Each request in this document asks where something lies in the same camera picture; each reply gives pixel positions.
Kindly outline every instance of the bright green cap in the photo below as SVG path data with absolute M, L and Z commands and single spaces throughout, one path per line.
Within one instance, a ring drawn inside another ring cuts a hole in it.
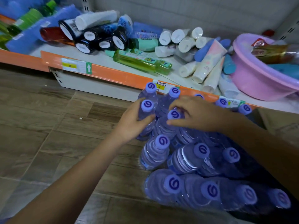
M 113 57 L 114 56 L 115 51 L 111 51 L 111 50 L 105 50 L 105 54 L 107 56 Z
M 46 4 L 51 10 L 54 10 L 57 6 L 56 2 L 54 0 L 50 0 L 47 4 Z

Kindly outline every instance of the person's right hand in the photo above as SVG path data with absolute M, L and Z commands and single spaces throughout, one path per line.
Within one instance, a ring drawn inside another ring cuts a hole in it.
M 184 112 L 185 118 L 168 120 L 168 125 L 188 127 L 200 131 L 222 132 L 236 121 L 244 118 L 238 113 L 209 103 L 201 97 L 181 96 L 180 99 L 171 103 L 169 110 L 175 107 Z

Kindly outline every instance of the person's right arm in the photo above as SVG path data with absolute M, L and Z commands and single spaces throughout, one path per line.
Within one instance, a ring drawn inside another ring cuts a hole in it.
M 167 124 L 220 132 L 243 147 L 299 200 L 299 149 L 271 135 L 245 116 L 220 108 L 200 97 L 182 96 L 169 110 L 184 110 L 185 119 Z

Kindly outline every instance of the hand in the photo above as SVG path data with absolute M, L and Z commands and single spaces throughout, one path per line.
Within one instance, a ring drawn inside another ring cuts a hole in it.
M 113 134 L 121 139 L 124 144 L 136 138 L 144 128 L 155 119 L 155 115 L 150 115 L 145 119 L 138 121 L 140 103 L 144 99 L 145 98 L 140 98 L 131 104 L 131 106 L 123 113 L 117 126 L 113 130 Z
M 185 118 L 168 120 L 168 125 L 188 127 L 200 131 L 223 132 L 233 123 L 244 118 L 241 114 L 218 107 L 200 97 L 181 96 L 169 106 L 169 110 L 175 107 L 184 112 Z

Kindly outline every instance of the price tag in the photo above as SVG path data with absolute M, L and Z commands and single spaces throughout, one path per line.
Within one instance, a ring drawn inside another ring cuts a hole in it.
M 62 69 L 92 75 L 92 64 L 86 61 L 61 58 Z
M 160 81 L 155 80 L 155 79 L 153 79 L 152 82 L 157 85 L 157 92 L 160 92 L 160 93 L 163 93 L 163 94 L 167 94 L 172 87 L 180 88 L 178 86 L 171 85 L 171 84 L 168 84 L 168 83 L 165 83 L 165 82 L 160 82 Z
M 239 107 L 240 105 L 245 104 L 245 101 L 237 100 L 237 99 L 232 99 L 232 98 L 227 98 L 220 96 L 219 98 L 224 98 L 228 101 L 228 106 L 227 107 Z

